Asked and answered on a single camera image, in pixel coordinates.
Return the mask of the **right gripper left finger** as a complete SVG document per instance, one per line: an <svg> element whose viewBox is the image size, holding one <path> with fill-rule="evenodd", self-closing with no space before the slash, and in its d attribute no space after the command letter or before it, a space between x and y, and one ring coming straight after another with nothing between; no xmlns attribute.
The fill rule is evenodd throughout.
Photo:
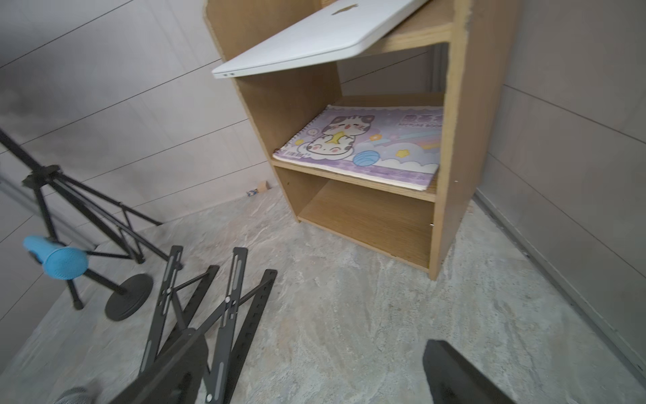
<svg viewBox="0 0 646 404"><path fill-rule="evenodd" d="M179 340L112 404L195 403L207 355L205 336L193 328L183 331Z"/></svg>

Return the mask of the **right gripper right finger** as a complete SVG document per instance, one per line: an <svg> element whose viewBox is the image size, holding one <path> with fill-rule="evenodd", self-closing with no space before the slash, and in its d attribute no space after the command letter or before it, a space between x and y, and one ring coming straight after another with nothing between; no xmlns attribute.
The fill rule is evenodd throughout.
<svg viewBox="0 0 646 404"><path fill-rule="evenodd" d="M434 403L515 403L447 341L428 340L422 364Z"/></svg>

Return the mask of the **silver laptop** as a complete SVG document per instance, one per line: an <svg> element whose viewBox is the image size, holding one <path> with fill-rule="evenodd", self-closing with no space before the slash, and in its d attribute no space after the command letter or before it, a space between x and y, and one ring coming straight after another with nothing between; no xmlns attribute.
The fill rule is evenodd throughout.
<svg viewBox="0 0 646 404"><path fill-rule="evenodd" d="M212 74L245 77L356 57L425 4L340 1L221 64Z"/></svg>

